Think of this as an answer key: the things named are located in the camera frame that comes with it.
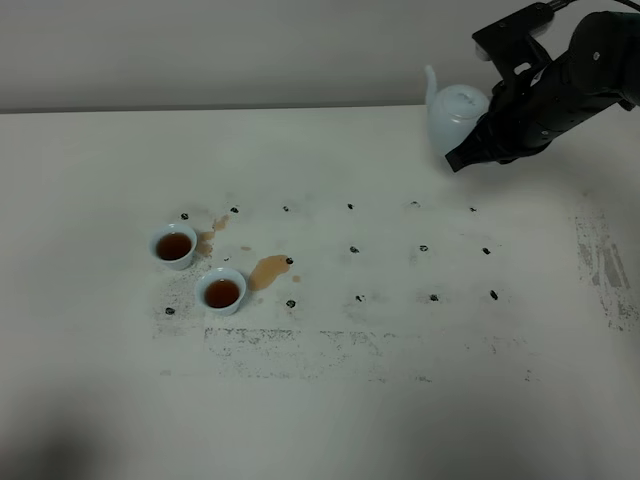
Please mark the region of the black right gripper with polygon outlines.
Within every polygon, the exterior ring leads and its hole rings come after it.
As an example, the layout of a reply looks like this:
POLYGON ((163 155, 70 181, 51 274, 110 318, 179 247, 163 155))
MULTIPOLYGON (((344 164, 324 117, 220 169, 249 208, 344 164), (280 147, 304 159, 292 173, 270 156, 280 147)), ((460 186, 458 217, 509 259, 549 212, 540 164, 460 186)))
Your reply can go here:
POLYGON ((482 117, 445 158, 454 173, 534 156, 616 103, 635 107, 635 49, 570 48, 503 112, 482 117))

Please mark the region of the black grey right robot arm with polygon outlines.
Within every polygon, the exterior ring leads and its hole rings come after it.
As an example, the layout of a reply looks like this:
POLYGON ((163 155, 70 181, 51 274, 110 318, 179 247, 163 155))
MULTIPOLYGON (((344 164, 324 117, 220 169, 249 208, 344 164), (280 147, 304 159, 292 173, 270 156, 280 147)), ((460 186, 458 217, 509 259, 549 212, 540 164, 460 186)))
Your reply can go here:
POLYGON ((537 155, 614 104, 627 111, 638 106, 638 12, 587 15, 567 50, 552 58, 535 36, 565 5, 536 2, 473 34, 501 80, 492 89, 488 111, 447 153, 453 171, 537 155))

